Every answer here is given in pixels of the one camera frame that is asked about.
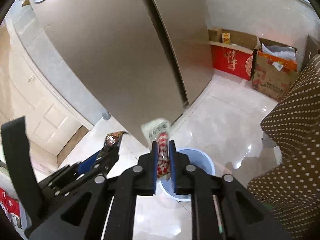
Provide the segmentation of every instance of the refrigerator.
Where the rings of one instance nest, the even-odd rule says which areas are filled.
[[[73,73],[142,144],[213,75],[204,0],[45,0],[36,17]]]

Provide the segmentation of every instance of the wall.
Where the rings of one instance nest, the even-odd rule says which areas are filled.
[[[17,100],[12,92],[12,84],[10,80],[10,41],[9,34],[4,25],[0,27],[0,125],[16,118],[17,108],[14,107],[14,102]],[[2,153],[2,144],[0,137],[0,159],[5,163]],[[34,169],[50,174],[57,170],[57,158],[39,147],[34,142],[30,141],[30,158]]]
[[[9,10],[14,28],[37,67],[82,116],[95,125],[105,108],[86,89],[52,45],[30,5],[16,0]]]
[[[320,20],[313,8],[299,0],[206,0],[209,27],[223,27],[298,48],[301,67],[307,35],[319,39]]]

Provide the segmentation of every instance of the blue bucket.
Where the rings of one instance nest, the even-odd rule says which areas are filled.
[[[183,154],[188,155],[190,163],[203,169],[207,174],[210,174],[210,175],[215,174],[213,162],[206,153],[197,149],[192,149],[192,148],[178,149],[177,152],[181,152]],[[167,196],[169,196],[174,200],[183,201],[183,202],[191,201],[190,195],[177,195],[173,192],[171,178],[167,181],[165,177],[163,177],[159,181],[159,186]]]

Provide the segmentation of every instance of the brown polka dot cloth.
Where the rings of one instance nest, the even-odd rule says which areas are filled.
[[[282,152],[282,164],[251,180],[248,190],[293,238],[310,239],[320,210],[320,55],[303,70],[261,122]]]

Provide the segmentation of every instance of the door panel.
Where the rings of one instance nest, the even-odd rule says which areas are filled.
[[[141,143],[143,123],[182,114],[173,68],[142,0],[32,1],[68,66]]]
[[[213,76],[204,0],[154,0],[174,51],[189,104]]]
[[[81,123],[41,84],[15,46],[9,47],[7,118],[25,115],[29,139],[57,156]]]

